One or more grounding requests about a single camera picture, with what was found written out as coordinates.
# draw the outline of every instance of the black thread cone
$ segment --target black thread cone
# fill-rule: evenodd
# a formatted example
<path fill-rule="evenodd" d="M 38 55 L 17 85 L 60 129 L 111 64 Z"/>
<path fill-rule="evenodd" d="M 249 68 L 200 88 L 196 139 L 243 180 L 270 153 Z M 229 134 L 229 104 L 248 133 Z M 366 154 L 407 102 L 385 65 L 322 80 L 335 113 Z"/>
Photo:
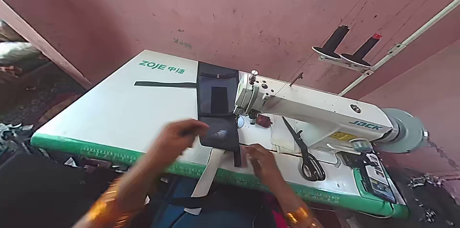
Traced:
<path fill-rule="evenodd" d="M 343 53 L 342 57 L 347 60 L 353 61 L 357 64 L 362 64 L 365 66 L 372 66 L 370 63 L 363 60 L 364 56 L 371 51 L 371 49 L 375 46 L 375 44 L 380 40 L 382 37 L 379 34 L 373 35 L 369 38 L 353 55 L 349 55 L 347 53 Z"/>
<path fill-rule="evenodd" d="M 334 51 L 337 49 L 339 44 L 344 39 L 345 35 L 350 31 L 348 26 L 340 26 L 338 27 L 332 36 L 326 41 L 323 47 L 313 47 L 313 49 L 318 50 L 319 52 L 328 55 L 330 57 L 334 57 L 340 59 L 340 55 L 336 54 Z"/>

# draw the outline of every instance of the sewing machine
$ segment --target sewing machine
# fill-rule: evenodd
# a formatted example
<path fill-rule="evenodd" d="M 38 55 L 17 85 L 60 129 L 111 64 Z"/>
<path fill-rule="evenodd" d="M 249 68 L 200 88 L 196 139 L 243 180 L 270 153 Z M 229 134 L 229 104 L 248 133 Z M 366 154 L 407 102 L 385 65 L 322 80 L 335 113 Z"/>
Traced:
<path fill-rule="evenodd" d="M 298 120 L 296 129 L 310 149 L 328 153 L 407 153 L 428 139 L 422 122 L 401 110 L 383 109 L 302 86 L 244 73 L 236 94 L 236 115 L 268 113 Z"/>

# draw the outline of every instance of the human hand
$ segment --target human hand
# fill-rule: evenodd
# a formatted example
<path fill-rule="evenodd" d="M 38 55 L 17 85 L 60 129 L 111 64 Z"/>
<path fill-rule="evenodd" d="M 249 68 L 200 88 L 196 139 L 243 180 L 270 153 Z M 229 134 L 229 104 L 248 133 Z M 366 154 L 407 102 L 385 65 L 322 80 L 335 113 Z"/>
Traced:
<path fill-rule="evenodd" d="M 286 182 L 276 164 L 273 153 L 263 148 L 260 144 L 253 144 L 246 147 L 246 155 L 250 160 L 254 173 L 262 184 L 269 187 L 272 192 L 278 190 Z"/>
<path fill-rule="evenodd" d="M 192 147 L 197 135 L 205 135 L 208 128 L 207 124 L 195 119 L 169 123 L 153 142 L 145 158 L 150 166 L 163 171 L 187 147 Z"/>

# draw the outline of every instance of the black bag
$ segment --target black bag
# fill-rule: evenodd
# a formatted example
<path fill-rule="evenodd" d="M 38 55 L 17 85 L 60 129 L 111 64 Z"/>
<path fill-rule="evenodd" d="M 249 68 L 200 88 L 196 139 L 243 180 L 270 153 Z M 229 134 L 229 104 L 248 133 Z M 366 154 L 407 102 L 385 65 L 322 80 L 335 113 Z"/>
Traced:
<path fill-rule="evenodd" d="M 237 70 L 198 63 L 198 120 L 209 125 L 207 135 L 200 136 L 200 143 L 234 152 L 235 167 L 241 166 L 237 119 L 233 114 L 238 82 Z"/>

